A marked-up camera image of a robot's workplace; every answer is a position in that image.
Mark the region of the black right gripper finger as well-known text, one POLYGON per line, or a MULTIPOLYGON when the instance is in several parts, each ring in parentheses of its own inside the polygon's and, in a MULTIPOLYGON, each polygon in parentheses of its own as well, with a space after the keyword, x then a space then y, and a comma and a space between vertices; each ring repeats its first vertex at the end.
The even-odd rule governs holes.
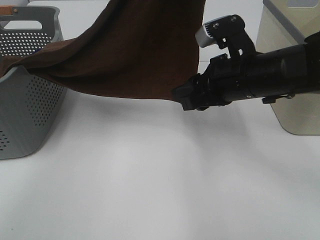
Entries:
POLYGON ((173 99, 180 103, 184 111, 191 111, 197 108, 197 92, 192 83, 185 83, 174 88, 172 91, 173 99))

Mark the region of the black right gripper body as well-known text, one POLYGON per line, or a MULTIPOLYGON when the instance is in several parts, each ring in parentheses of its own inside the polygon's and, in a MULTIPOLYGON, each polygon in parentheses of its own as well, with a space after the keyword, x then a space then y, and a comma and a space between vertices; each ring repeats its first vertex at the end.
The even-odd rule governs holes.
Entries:
POLYGON ((212 58, 202 74, 198 73, 189 80, 192 85, 189 108, 203 111, 247 99, 247 66, 246 57, 227 58, 226 54, 222 54, 212 58))

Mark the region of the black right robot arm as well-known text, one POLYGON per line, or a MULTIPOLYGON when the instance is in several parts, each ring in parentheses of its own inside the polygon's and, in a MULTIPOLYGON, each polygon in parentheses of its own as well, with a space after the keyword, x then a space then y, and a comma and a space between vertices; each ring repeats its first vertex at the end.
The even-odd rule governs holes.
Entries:
POLYGON ((320 91, 320 34, 275 51, 210 59, 204 73, 196 74, 172 90, 185 111, 204 111, 234 101, 261 98, 273 104, 280 98, 320 91))

